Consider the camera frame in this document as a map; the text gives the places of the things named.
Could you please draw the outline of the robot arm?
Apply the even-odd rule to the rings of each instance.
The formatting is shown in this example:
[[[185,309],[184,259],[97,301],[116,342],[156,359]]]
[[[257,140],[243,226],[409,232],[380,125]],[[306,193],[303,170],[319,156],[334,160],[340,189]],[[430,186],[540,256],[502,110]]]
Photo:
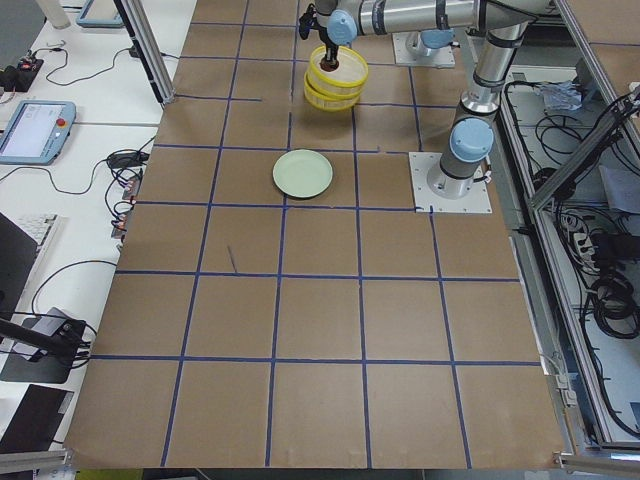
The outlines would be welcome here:
[[[480,163],[494,144],[492,128],[500,93],[526,28],[538,14],[519,1],[315,1],[298,20],[306,39],[319,32],[325,62],[337,65],[338,48],[357,37],[419,32],[422,35],[472,27],[484,34],[484,47],[469,88],[461,94],[448,146],[427,181],[436,195],[457,200],[467,195]]]

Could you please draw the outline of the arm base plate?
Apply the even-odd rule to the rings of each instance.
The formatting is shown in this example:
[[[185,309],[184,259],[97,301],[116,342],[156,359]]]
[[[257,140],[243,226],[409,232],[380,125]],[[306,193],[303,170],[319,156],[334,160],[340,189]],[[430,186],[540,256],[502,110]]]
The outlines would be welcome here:
[[[394,33],[392,39],[397,65],[436,69],[455,66],[452,29]]]
[[[410,152],[409,169],[415,210],[420,213],[490,214],[487,183],[482,169],[457,180],[441,169],[438,152]]]

